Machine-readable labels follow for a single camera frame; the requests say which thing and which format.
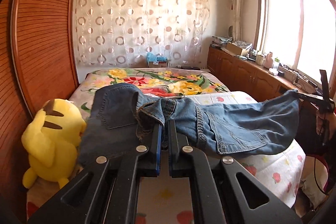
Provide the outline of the wooden louvered wardrobe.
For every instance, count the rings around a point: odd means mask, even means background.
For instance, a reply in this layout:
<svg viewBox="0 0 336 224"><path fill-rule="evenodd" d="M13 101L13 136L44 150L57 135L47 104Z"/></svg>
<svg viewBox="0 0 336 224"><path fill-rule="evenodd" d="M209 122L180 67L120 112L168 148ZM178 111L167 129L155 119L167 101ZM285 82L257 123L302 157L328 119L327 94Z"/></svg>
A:
<svg viewBox="0 0 336 224"><path fill-rule="evenodd" d="M73 0L1 0L1 208L26 219L27 125L52 98L78 87Z"/></svg>

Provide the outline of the white strawberry print blanket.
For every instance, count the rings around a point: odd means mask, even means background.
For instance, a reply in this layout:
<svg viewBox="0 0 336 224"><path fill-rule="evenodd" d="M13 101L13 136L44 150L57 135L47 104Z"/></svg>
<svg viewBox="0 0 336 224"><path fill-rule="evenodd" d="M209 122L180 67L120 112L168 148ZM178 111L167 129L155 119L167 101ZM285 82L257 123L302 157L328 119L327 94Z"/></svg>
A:
<svg viewBox="0 0 336 224"><path fill-rule="evenodd" d="M256 101L244 92L200 94L186 96L200 105L245 105ZM286 206L295 203L306 155L293 140L290 146L276 155L256 155L235 161L239 172L234 178L239 185L247 182L243 197L262 197L260 191L252 193L252 176L279 198ZM187 189L187 178L171 178L168 174L168 154L163 153L162 172L157 178L142 178L139 186L139 198L135 223L194 223L191 208L191 192ZM54 182L37 179L27 194L27 219L47 202L56 192Z"/></svg>

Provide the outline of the circle pattern sheer curtain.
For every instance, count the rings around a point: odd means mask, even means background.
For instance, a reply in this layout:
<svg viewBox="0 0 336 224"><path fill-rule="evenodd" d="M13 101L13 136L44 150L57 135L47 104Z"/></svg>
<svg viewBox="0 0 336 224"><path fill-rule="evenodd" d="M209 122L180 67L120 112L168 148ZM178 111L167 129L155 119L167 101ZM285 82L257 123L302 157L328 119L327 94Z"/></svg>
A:
<svg viewBox="0 0 336 224"><path fill-rule="evenodd" d="M73 0L78 65L142 67L149 54L203 67L209 0Z"/></svg>

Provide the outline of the floral bed cover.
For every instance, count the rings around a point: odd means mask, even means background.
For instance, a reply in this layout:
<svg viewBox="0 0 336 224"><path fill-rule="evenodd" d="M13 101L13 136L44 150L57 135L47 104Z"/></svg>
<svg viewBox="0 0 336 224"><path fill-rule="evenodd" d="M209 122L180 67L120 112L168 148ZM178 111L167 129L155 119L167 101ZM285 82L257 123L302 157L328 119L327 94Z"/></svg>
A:
<svg viewBox="0 0 336 224"><path fill-rule="evenodd" d="M197 96L229 92L228 87L206 71L178 68L109 68L91 72L70 97L88 119L95 92L105 86L131 84L152 97Z"/></svg>

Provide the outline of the window with wooden frame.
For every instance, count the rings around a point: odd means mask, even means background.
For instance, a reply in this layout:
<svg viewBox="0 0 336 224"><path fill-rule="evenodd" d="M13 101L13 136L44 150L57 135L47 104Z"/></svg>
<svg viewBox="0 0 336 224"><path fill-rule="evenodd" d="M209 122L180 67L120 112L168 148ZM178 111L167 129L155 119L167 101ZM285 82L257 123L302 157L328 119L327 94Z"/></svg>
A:
<svg viewBox="0 0 336 224"><path fill-rule="evenodd" d="M317 86L324 69L335 95L335 8L330 0L258 0L254 47Z"/></svg>

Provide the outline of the cardboard box on cabinet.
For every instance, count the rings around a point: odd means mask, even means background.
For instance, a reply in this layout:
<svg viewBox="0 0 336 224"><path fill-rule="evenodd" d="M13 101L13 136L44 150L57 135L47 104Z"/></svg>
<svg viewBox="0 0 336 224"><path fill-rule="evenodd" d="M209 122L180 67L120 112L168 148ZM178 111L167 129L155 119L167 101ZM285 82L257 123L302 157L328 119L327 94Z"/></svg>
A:
<svg viewBox="0 0 336 224"><path fill-rule="evenodd" d="M240 43L238 46L235 43L227 43L226 49L237 56L246 56L249 53L252 44Z"/></svg>

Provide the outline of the white cup on cabinet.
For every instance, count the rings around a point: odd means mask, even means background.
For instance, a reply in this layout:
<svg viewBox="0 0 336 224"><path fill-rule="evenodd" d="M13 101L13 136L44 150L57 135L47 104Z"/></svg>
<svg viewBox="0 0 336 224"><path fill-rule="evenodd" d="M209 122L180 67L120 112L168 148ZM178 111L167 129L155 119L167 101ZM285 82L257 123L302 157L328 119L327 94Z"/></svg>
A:
<svg viewBox="0 0 336 224"><path fill-rule="evenodd" d="M257 54L256 55L256 64L262 66L263 62L264 62L264 55Z"/></svg>

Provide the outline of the blue denim pants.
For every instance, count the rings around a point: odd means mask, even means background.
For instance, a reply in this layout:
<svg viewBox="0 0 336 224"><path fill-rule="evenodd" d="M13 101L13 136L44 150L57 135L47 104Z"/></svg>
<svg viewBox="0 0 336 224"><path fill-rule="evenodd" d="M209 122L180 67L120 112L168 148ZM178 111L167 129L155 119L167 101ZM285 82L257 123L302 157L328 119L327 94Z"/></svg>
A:
<svg viewBox="0 0 336 224"><path fill-rule="evenodd" d="M151 138L154 126L174 121L177 132L207 155L275 155L285 151L299 124L299 102L290 90L251 104L200 105L189 97L155 98L131 84L99 89L94 96L78 162L118 157Z"/></svg>

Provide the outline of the blue item on box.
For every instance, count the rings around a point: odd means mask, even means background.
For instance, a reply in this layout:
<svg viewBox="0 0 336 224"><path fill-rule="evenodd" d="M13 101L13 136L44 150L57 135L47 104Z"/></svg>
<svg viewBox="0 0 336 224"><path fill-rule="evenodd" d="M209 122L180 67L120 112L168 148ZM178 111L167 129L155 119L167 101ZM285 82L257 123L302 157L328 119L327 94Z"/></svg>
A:
<svg viewBox="0 0 336 224"><path fill-rule="evenodd" d="M147 61L147 63L152 62L153 64L158 64L159 62L166 62L167 57L166 56L161 56L161 55L155 55L151 52L148 52L147 56L146 56L146 61Z"/></svg>

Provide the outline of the wooden low cabinet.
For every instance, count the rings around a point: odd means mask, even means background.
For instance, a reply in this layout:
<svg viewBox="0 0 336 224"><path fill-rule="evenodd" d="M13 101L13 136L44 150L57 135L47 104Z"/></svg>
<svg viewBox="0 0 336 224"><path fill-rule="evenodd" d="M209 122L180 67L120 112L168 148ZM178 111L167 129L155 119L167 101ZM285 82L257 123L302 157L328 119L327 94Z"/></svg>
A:
<svg viewBox="0 0 336 224"><path fill-rule="evenodd" d="M229 90L245 92L258 102L280 96L290 89L307 92L303 85L295 86L293 81L273 76L263 67L218 48L209 47L207 67Z"/></svg>

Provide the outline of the yellow Pikachu plush toy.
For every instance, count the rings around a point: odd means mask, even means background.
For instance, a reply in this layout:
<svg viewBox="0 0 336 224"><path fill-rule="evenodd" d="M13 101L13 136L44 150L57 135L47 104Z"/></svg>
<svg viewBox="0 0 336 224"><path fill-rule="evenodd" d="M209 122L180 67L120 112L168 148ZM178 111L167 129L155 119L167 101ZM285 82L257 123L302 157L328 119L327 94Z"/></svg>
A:
<svg viewBox="0 0 336 224"><path fill-rule="evenodd" d="M76 166L85 128L86 122L72 102L59 98L46 102L21 137L30 165L23 186L31 188L39 177L65 186Z"/></svg>

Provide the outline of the pink bottle on cabinet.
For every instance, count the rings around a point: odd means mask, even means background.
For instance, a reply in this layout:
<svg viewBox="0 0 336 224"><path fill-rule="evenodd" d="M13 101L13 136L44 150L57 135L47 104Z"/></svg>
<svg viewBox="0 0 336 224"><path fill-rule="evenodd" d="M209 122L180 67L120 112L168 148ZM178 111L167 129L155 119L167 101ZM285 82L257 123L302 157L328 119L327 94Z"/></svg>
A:
<svg viewBox="0 0 336 224"><path fill-rule="evenodd" d="M266 57L265 57L262 65L263 65L264 68L270 69L270 68L273 67L273 62L274 62L274 60L273 60L273 53L269 52L266 55Z"/></svg>

